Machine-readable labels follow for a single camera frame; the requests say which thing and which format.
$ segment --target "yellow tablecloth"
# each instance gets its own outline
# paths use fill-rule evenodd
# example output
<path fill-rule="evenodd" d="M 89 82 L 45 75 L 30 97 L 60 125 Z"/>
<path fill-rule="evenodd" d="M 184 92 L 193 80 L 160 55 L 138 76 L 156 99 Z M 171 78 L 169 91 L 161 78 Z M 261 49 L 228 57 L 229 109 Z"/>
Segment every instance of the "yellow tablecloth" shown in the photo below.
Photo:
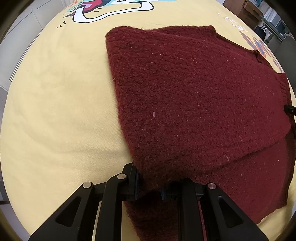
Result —
<path fill-rule="evenodd" d="M 213 25 L 225 38 L 259 49 L 281 72 L 260 38 L 215 0 L 76 0 L 32 44 L 5 106 L 3 178 L 15 213 L 29 233 L 83 182 L 105 182 L 131 162 L 118 123 L 106 33 L 116 26 L 175 25 Z M 292 102 L 296 105 L 294 95 Z M 288 205 L 259 224 L 270 240 L 289 220 L 295 199 L 293 178 Z M 139 239 L 125 210 L 122 236 L 123 241 Z"/>

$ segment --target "black bag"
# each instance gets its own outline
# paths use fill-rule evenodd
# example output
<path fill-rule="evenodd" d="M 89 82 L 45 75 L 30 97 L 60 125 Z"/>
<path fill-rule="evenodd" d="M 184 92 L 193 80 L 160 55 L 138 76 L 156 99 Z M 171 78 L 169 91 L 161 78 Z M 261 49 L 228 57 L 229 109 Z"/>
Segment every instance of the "black bag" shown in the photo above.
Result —
<path fill-rule="evenodd" d="M 254 32 L 255 34 L 257 34 L 262 41 L 265 40 L 265 36 L 266 36 L 266 32 L 264 31 L 266 29 L 266 27 L 263 25 L 262 27 L 256 26 Z"/>

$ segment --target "knit fabric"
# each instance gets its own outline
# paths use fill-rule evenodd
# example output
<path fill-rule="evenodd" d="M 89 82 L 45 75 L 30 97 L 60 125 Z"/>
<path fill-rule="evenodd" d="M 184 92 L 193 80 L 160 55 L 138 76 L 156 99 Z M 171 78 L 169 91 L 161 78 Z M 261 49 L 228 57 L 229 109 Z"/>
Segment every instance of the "knit fabric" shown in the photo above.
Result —
<path fill-rule="evenodd" d="M 285 74 L 212 26 L 116 27 L 106 46 L 143 183 L 141 200 L 128 204 L 141 240 L 176 240 L 176 206 L 149 192 L 185 177 L 217 183 L 256 223 L 286 204 L 295 123 L 283 109 Z"/>

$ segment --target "printed cartoon graphic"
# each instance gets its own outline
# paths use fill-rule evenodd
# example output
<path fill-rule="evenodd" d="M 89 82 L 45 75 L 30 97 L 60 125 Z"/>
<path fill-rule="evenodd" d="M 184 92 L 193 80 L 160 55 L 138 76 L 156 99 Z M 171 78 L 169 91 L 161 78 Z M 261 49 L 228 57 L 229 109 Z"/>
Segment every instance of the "printed cartoon graphic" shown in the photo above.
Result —
<path fill-rule="evenodd" d="M 240 34 L 242 35 L 242 37 L 246 40 L 246 42 L 252 47 L 252 49 L 257 49 L 264 58 L 267 57 L 267 55 L 269 57 L 272 58 L 273 63 L 275 64 L 275 66 L 280 70 L 281 73 L 283 73 L 283 69 L 281 68 L 281 65 L 279 64 L 279 62 L 277 61 L 277 59 L 274 57 L 274 55 L 272 54 L 272 52 L 270 51 L 270 49 L 265 45 L 265 43 L 261 40 L 261 39 L 257 39 L 255 37 L 253 37 L 253 41 L 247 36 L 245 35 L 242 31 L 240 31 Z"/>
<path fill-rule="evenodd" d="M 91 23 L 94 21 L 101 20 L 111 15 L 136 12 L 136 11 L 150 11 L 154 9 L 152 2 L 156 1 L 176 1 L 176 0 L 74 0 L 70 5 L 67 12 L 71 12 L 65 17 L 72 17 L 74 22 L 78 23 Z M 99 9 L 106 6 L 112 6 L 117 4 L 121 5 L 122 8 L 117 11 L 106 12 L 95 18 L 87 18 L 85 13 L 88 12 L 100 12 Z"/>
<path fill-rule="evenodd" d="M 233 20 L 232 18 L 225 16 L 224 19 L 225 19 L 226 22 L 230 22 L 232 24 L 232 26 L 237 27 L 239 30 L 242 30 L 242 31 L 246 31 L 247 32 L 247 30 L 244 27 L 238 25 L 237 22 L 235 20 Z"/>

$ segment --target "metal screw head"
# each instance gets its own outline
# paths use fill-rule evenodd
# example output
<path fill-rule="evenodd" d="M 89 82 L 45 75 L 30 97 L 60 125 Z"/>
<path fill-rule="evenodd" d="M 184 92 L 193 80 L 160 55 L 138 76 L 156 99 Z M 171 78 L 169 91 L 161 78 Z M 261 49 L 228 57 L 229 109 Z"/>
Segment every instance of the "metal screw head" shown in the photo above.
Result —
<path fill-rule="evenodd" d="M 209 183 L 207 186 L 209 189 L 216 189 L 217 187 L 215 183 Z"/>
<path fill-rule="evenodd" d="M 91 182 L 85 182 L 84 184 L 82 184 L 82 186 L 84 188 L 90 188 L 91 187 Z"/>
<path fill-rule="evenodd" d="M 121 174 L 118 174 L 117 175 L 117 178 L 122 180 L 122 179 L 125 179 L 126 178 L 126 175 L 124 173 L 121 173 Z"/>

